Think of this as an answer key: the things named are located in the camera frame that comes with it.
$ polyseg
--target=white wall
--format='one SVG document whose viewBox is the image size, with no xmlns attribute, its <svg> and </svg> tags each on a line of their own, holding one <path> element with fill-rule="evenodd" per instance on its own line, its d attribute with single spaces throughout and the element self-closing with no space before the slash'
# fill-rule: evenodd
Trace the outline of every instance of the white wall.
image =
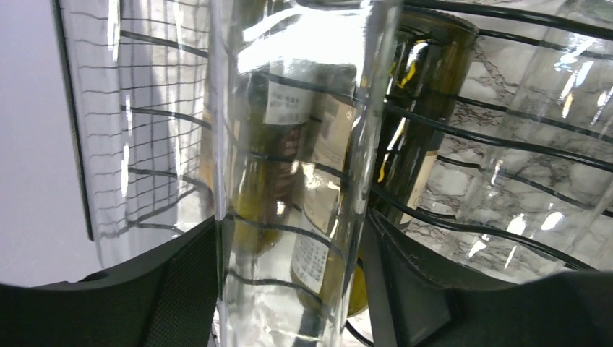
<svg viewBox="0 0 613 347">
<path fill-rule="evenodd" d="M 100 269 L 87 239 L 50 0 L 0 1 L 0 282 Z"/>
</svg>

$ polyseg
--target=transparent glass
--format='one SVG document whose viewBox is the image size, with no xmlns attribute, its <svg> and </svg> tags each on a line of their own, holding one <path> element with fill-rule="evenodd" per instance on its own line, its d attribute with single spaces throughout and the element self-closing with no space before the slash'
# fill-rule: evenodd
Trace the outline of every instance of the transparent glass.
<svg viewBox="0 0 613 347">
<path fill-rule="evenodd" d="M 398 1 L 213 1 L 220 343 L 339 346 Z"/>
<path fill-rule="evenodd" d="M 203 126 L 208 2 L 62 1 L 74 134 L 103 267 L 213 214 L 200 168 L 201 152 L 211 151 Z"/>
<path fill-rule="evenodd" d="M 558 15 L 613 27 L 610 1 L 566 1 Z M 494 136 L 613 163 L 612 54 L 611 41 L 547 30 Z M 486 154 L 480 172 L 460 206 L 460 222 L 496 227 L 567 253 L 613 197 L 611 172 L 552 155 L 499 147 Z M 453 233 L 442 253 L 515 282 L 562 267 L 550 257 L 488 235 Z"/>
</svg>

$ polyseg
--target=green glass bottle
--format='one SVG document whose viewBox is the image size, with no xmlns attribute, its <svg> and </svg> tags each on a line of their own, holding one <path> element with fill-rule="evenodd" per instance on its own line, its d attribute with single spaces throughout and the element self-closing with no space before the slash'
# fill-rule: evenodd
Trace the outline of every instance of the green glass bottle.
<svg viewBox="0 0 613 347">
<path fill-rule="evenodd" d="M 405 7 L 390 68 L 387 103 L 442 123 L 455 108 L 478 29 L 442 12 Z M 407 206 L 416 208 L 437 158 L 443 133 L 418 122 L 384 113 L 374 182 Z M 372 195 L 369 205 L 402 228 L 410 221 L 398 209 Z M 364 272 L 357 268 L 349 299 L 349 317 L 368 304 Z"/>
</svg>

